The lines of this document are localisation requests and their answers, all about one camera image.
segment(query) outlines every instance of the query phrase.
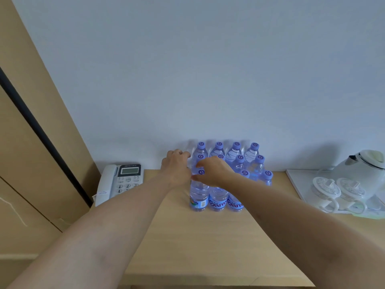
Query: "white kettle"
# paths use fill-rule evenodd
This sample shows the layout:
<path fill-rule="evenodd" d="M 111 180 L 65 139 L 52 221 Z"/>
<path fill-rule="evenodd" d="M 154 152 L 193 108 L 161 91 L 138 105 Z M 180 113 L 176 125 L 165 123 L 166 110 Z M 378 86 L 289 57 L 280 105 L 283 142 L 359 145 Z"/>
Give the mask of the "white kettle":
<path fill-rule="evenodd" d="M 358 181 L 366 190 L 364 200 L 385 189 L 385 156 L 380 151 L 362 150 L 350 155 L 331 172 L 331 178 Z"/>

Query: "plastic water bottle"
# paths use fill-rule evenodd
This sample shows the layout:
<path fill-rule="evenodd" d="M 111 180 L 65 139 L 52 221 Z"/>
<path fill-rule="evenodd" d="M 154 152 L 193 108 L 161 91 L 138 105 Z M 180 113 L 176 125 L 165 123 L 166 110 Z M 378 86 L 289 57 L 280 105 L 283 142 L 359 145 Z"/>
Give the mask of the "plastic water bottle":
<path fill-rule="evenodd" d="M 210 152 L 210 157 L 218 155 L 225 155 L 222 142 L 215 143 L 214 149 Z"/>
<path fill-rule="evenodd" d="M 220 159 L 224 159 L 222 154 L 219 154 Z M 222 188 L 210 187 L 209 205 L 216 212 L 223 210 L 227 204 L 229 192 Z"/>
<path fill-rule="evenodd" d="M 238 155 L 230 166 L 236 173 L 240 173 L 241 170 L 244 169 L 243 155 Z"/>
<path fill-rule="evenodd" d="M 250 171 L 250 179 L 257 181 L 264 170 L 264 156 L 258 155 L 250 164 L 248 170 Z"/>
<path fill-rule="evenodd" d="M 204 175 L 203 169 L 198 170 L 198 174 Z M 209 186 L 199 181 L 192 180 L 190 186 L 190 207 L 196 211 L 203 211 L 209 199 Z"/>
<path fill-rule="evenodd" d="M 226 154 L 226 162 L 231 166 L 231 163 L 238 155 L 242 155 L 241 143 L 234 142 L 233 147 Z"/>
<path fill-rule="evenodd" d="M 257 155 L 259 155 L 259 144 L 258 143 L 252 143 L 250 145 L 250 148 L 246 150 L 246 152 L 244 153 L 244 159 L 246 161 L 245 164 L 249 165 L 250 163 L 252 163 L 252 161 L 254 161 L 254 159 L 256 158 Z"/>
<path fill-rule="evenodd" d="M 198 161 L 205 159 L 208 156 L 205 142 L 198 142 L 198 146 L 192 154 L 191 171 L 193 174 L 197 174 L 199 168 L 196 167 Z"/>
<path fill-rule="evenodd" d="M 270 170 L 264 170 L 258 180 L 263 181 L 266 185 L 272 185 L 273 173 Z"/>
<path fill-rule="evenodd" d="M 249 176 L 250 176 L 250 172 L 248 172 L 247 170 L 244 170 L 244 169 L 241 170 L 240 174 L 242 176 L 244 176 L 245 178 L 249 178 Z M 242 203 L 230 193 L 229 193 L 229 197 L 227 199 L 227 206 L 233 212 L 239 212 L 243 209 Z"/>

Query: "wooden desk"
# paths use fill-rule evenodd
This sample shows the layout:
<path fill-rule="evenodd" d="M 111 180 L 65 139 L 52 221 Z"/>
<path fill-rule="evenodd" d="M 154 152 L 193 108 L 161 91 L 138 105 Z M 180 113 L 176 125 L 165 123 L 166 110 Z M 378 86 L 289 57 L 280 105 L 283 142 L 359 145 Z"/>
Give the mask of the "wooden desk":
<path fill-rule="evenodd" d="M 158 170 L 145 170 L 145 181 Z M 284 172 L 273 185 L 297 196 Z M 189 208 L 189 185 L 170 192 L 121 284 L 312 286 L 251 215 Z M 333 215 L 385 248 L 385 221 Z"/>

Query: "white telephone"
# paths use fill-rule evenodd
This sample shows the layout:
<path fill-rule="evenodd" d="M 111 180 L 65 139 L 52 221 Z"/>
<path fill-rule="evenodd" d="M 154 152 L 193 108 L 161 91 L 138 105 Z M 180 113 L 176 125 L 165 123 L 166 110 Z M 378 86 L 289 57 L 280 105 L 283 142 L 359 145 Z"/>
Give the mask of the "white telephone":
<path fill-rule="evenodd" d="M 97 187 L 95 206 L 143 183 L 140 164 L 107 165 Z"/>

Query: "person's left hand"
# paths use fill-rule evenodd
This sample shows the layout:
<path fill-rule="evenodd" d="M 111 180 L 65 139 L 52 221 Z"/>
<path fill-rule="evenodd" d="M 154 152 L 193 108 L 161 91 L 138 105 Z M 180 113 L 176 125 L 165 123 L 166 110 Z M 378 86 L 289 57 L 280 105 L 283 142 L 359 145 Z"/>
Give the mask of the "person's left hand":
<path fill-rule="evenodd" d="M 187 167 L 190 152 L 179 149 L 168 151 L 162 160 L 161 174 L 168 177 L 171 188 L 186 183 L 191 178 L 191 170 Z"/>

